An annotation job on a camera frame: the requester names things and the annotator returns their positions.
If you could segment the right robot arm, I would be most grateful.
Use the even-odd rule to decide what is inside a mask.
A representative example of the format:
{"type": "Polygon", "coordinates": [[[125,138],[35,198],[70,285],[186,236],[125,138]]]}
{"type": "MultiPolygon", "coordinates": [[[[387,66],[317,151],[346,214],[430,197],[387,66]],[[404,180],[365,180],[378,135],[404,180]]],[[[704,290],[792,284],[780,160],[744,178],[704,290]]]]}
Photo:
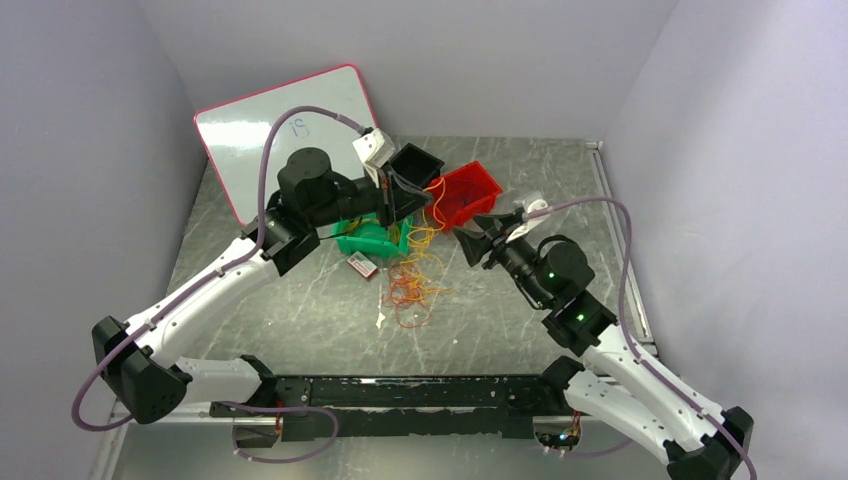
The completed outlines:
{"type": "Polygon", "coordinates": [[[571,352],[546,370],[542,406],[595,417],[649,451],[672,479],[729,479],[747,460],[754,422],[741,407],[700,395],[650,355],[587,289],[595,277],[584,251],[558,234],[531,245],[521,216],[476,215],[453,228],[470,266],[501,266],[549,336],[571,352]]]}

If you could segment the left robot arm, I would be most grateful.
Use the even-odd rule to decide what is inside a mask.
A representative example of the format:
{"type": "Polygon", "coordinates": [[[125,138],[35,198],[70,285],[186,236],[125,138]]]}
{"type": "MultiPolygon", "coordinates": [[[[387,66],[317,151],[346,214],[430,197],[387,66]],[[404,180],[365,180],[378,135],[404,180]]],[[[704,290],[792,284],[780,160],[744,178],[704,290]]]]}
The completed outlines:
{"type": "Polygon", "coordinates": [[[277,173],[279,188],[248,224],[192,280],[147,310],[120,322],[107,316],[92,330],[100,376],[139,424],[184,404],[238,403],[261,416],[277,400],[275,374],[252,355],[229,361],[185,356],[199,333],[254,291],[276,281],[320,245],[319,228],[373,214],[382,226],[433,201],[427,188],[444,163],[407,144],[377,170],[348,179],[315,147],[292,153],[277,173]]]}

